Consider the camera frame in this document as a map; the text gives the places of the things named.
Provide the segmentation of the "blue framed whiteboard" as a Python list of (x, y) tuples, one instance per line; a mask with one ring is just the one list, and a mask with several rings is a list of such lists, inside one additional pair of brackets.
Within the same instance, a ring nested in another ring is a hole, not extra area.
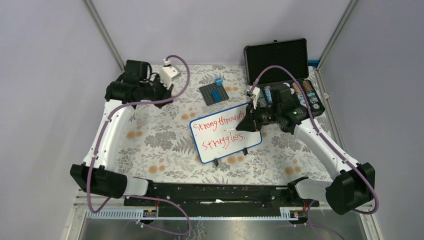
[(194, 119), (189, 128), (200, 162), (207, 164), (262, 143), (260, 132), (224, 131), (236, 128), (246, 114), (247, 103)]

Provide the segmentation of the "black poker chip case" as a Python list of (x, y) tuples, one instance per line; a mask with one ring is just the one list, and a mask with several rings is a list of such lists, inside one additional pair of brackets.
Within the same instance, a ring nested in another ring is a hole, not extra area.
[(298, 86), (285, 71), (273, 68), (259, 77), (256, 86), (260, 89), (257, 101), (258, 107), (270, 107), (272, 104), (271, 87), (287, 83), (292, 88), (292, 92), (300, 105), (305, 107), (306, 103), (309, 103), (314, 117), (324, 113), (325, 107), (309, 79), (308, 45), (305, 38), (247, 45), (243, 49), (243, 55), (248, 90), (265, 68), (281, 66), (296, 78), (307, 97), (307, 100), (303, 98)]

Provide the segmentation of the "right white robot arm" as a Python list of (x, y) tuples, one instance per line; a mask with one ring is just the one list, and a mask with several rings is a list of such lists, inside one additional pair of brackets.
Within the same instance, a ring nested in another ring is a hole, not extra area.
[(271, 102), (261, 106), (258, 87), (252, 87), (246, 94), (249, 102), (237, 131), (258, 132), (263, 126), (278, 124), (284, 133), (307, 145), (331, 177), (331, 182), (305, 176), (288, 183), (285, 196), (291, 205), (299, 206), (305, 200), (324, 202), (339, 215), (350, 211), (372, 215), (378, 211), (374, 167), (359, 163), (322, 130), (313, 115), (319, 103), (316, 95), (283, 87), (271, 90)]

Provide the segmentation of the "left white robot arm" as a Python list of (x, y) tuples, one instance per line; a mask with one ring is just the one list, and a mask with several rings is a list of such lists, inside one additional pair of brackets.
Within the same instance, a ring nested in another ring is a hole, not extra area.
[(148, 62), (127, 60), (124, 72), (111, 82), (105, 93), (104, 111), (100, 126), (89, 152), (81, 164), (73, 164), (70, 175), (85, 192), (110, 198), (136, 195), (144, 206), (152, 204), (155, 192), (148, 180), (115, 172), (119, 142), (138, 102), (154, 102), (159, 109), (172, 95), (172, 81), (178, 70), (168, 59), (151, 78)]

